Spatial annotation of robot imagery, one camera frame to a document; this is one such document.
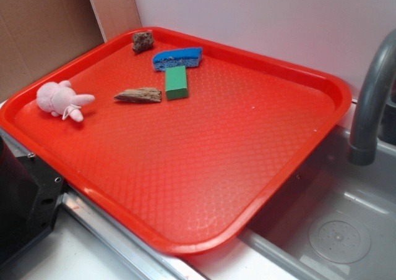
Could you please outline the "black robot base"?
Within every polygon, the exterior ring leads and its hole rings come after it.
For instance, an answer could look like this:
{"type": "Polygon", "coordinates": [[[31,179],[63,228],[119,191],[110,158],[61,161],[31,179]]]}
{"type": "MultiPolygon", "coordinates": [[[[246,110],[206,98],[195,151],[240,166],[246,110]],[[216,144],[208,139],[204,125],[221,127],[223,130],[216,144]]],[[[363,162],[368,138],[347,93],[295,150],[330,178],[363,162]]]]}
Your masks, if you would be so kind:
{"type": "Polygon", "coordinates": [[[64,178],[39,156],[15,156],[1,140],[1,267],[50,234],[64,178]]]}

